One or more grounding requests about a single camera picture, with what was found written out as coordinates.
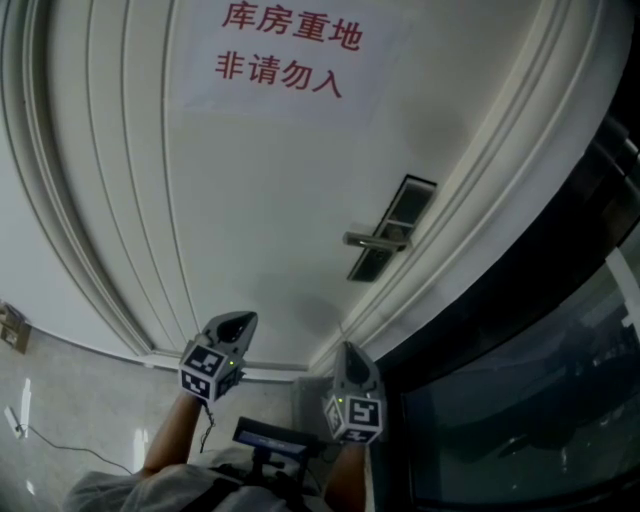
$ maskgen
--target power strip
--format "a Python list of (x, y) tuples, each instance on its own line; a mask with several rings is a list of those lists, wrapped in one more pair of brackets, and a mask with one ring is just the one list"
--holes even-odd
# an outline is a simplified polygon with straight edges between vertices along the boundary
[(13, 409), (11, 407), (5, 407), (4, 415), (11, 426), (11, 430), (13, 430), (13, 435), (16, 436), (16, 439), (20, 439), (23, 436), (24, 431), (22, 430), (20, 423), (18, 423), (18, 418), (16, 418), (16, 415), (13, 413)]

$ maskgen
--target forearm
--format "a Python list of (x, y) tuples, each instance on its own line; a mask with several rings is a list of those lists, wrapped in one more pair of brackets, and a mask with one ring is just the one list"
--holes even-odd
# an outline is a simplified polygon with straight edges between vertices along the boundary
[(167, 466), (187, 462), (200, 408), (201, 404), (196, 397), (180, 393), (151, 443), (141, 472), (143, 476), (155, 474)]
[(362, 445), (345, 446), (333, 466), (324, 499), (334, 512), (365, 510), (365, 449)]

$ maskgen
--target t-shirt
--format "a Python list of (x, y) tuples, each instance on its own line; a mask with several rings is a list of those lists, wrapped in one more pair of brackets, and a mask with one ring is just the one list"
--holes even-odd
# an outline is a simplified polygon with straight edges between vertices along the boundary
[[(71, 490), (64, 512), (179, 512), (208, 491), (215, 471), (188, 464), (163, 469), (151, 478), (139, 475), (113, 476), (92, 472)], [(313, 512), (331, 512), (322, 498), (305, 496), (305, 505)], [(284, 500), (264, 487), (244, 486), (229, 494), (216, 512), (285, 512)]]

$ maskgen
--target white paper sign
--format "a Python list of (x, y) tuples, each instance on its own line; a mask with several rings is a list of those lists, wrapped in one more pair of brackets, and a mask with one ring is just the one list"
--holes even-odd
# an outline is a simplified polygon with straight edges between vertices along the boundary
[(171, 104), (322, 125), (368, 122), (403, 20), (356, 0), (188, 0)]

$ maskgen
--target floor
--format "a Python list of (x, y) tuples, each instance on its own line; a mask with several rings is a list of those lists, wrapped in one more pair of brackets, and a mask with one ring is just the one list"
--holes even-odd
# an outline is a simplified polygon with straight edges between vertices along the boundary
[[(25, 387), (30, 387), (29, 407)], [(153, 439), (177, 393), (173, 372), (111, 359), (37, 331), (26, 356), (0, 344), (2, 409), (12, 407), (18, 418), (28, 409), (30, 425), (53, 443), (91, 448), (132, 471), (139, 469), (145, 441)], [(216, 427), (205, 449), (223, 449), (232, 444), (243, 415), (291, 427), (291, 387), (242, 383), (212, 412)], [(33, 433), (17, 440), (9, 424), (0, 421), (2, 512), (60, 510), (68, 490), (87, 471), (124, 474), (92, 455), (54, 450)], [(207, 424), (202, 415), (196, 439)]]

